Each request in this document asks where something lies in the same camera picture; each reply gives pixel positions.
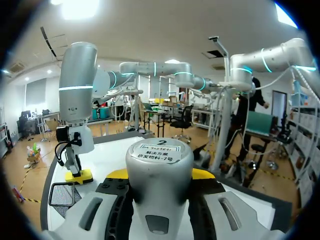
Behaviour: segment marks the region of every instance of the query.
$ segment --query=cylindrical robot part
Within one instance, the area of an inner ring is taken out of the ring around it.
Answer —
[[[192,178],[192,150],[176,139],[149,138],[130,146],[125,161],[147,239],[176,239]]]
[[[59,81],[61,119],[78,123],[91,116],[97,48],[88,42],[73,43],[64,53]]]

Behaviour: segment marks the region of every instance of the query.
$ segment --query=person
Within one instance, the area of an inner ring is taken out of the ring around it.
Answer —
[[[256,88],[259,88],[260,81],[253,77],[252,82],[254,83]],[[239,106],[237,113],[231,116],[231,126],[228,132],[228,136],[226,139],[226,144],[228,145],[224,150],[224,159],[227,159],[230,155],[230,149],[234,143],[236,135],[235,132],[241,129],[242,133],[245,129],[246,119],[247,119],[247,111],[248,111],[248,99],[247,96],[244,95],[236,95],[232,96],[233,99],[239,98]],[[254,95],[249,99],[249,111],[255,111],[257,103],[263,106],[265,109],[269,107],[269,103],[264,101],[261,90],[256,90]],[[247,150],[249,150],[251,136],[248,134],[244,135],[243,145],[241,145],[241,150],[239,156],[236,158],[237,161],[243,161],[247,156]]]

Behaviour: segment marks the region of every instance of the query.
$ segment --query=metal mesh basket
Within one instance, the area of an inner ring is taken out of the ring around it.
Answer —
[[[81,200],[74,182],[54,183],[51,186],[49,206],[52,206],[63,218],[67,210]]]

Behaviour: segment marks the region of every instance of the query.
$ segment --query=yellow panel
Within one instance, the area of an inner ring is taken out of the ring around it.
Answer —
[[[119,169],[109,173],[106,177],[110,179],[128,179],[128,172],[126,168]]]
[[[126,168],[119,169],[109,173],[106,177],[111,179],[128,179],[128,172]],[[215,179],[215,176],[206,170],[193,168],[192,178],[193,179]]]
[[[65,181],[66,182],[77,182],[79,184],[83,184],[84,182],[86,183],[86,182],[93,179],[90,169],[81,170],[80,173],[81,173],[81,176],[74,177],[72,175],[72,172],[68,171],[65,174]]]
[[[192,169],[192,179],[215,179],[215,176],[206,170],[194,168]]]

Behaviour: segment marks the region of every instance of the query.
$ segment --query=label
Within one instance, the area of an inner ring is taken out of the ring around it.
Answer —
[[[173,164],[181,160],[181,147],[142,143],[132,156],[143,161]]]

